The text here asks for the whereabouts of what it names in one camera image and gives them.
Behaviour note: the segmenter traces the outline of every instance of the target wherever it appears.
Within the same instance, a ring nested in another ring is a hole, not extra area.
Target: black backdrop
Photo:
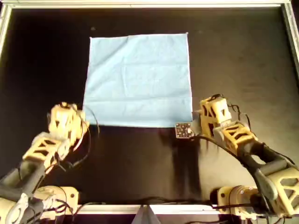
[[[184,32],[194,110],[200,99],[223,93],[249,114],[262,141],[298,163],[298,88],[279,8],[14,9],[0,66],[0,174],[47,130],[53,105],[83,102],[90,36]],[[204,200],[214,188],[253,183],[229,155],[175,140],[172,129],[102,127],[99,140],[91,131],[88,160],[44,182],[76,187],[80,202]],[[83,156],[86,145],[68,159]]]

